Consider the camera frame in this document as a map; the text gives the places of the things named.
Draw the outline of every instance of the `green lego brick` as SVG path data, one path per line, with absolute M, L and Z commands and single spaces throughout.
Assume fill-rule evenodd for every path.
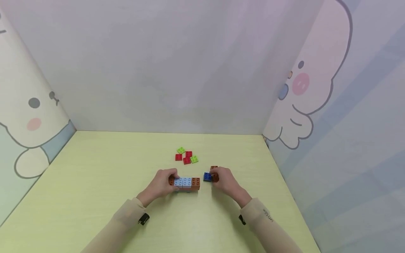
M 190 157 L 191 163 L 194 164 L 196 162 L 198 162 L 198 158 L 194 155 L 192 157 Z
M 178 152 L 179 154 L 183 154 L 183 153 L 185 152 L 185 149 L 184 149 L 183 147 L 179 147 L 179 148 L 177 149 L 177 152 Z

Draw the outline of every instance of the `cartoon bunny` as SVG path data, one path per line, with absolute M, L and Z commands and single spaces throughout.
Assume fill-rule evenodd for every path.
M 27 148 L 16 159 L 16 173 L 34 178 L 49 165 L 42 145 L 61 132 L 69 118 L 4 16 L 0 31 L 0 125 Z
M 300 54 L 279 93 L 263 135 L 289 149 L 313 130 L 311 114 L 329 100 L 333 78 L 349 51 L 352 19 L 341 0 L 325 0 Z

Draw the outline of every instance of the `table surface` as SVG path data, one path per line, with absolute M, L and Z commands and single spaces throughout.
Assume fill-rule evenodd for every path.
M 199 162 L 176 162 L 180 146 Z M 80 252 L 157 169 L 202 178 L 211 165 L 231 168 L 304 252 L 319 252 L 261 136 L 85 131 L 75 133 L 0 228 L 0 252 Z M 131 231 L 123 252 L 264 251 L 239 221 L 236 203 L 211 183 L 158 199 L 147 212 L 151 219 Z

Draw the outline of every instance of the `left hand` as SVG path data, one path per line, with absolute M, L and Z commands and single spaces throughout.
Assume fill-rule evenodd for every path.
M 158 170 L 150 184 L 145 188 L 145 190 L 140 192 L 136 198 L 139 199 L 144 207 L 147 207 L 155 199 L 165 197 L 169 193 L 178 191 L 179 188 L 169 184 L 170 176 L 179 178 L 176 168 L 168 170 Z

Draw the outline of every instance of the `beige sleeve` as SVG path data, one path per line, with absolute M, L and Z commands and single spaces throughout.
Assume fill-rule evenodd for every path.
M 241 214 L 267 253 L 301 253 L 297 244 L 272 219 L 270 212 L 259 199 L 252 199 L 241 209 Z
M 138 223 L 144 213 L 145 207 L 137 198 L 127 200 L 82 253 L 116 253 L 127 231 Z

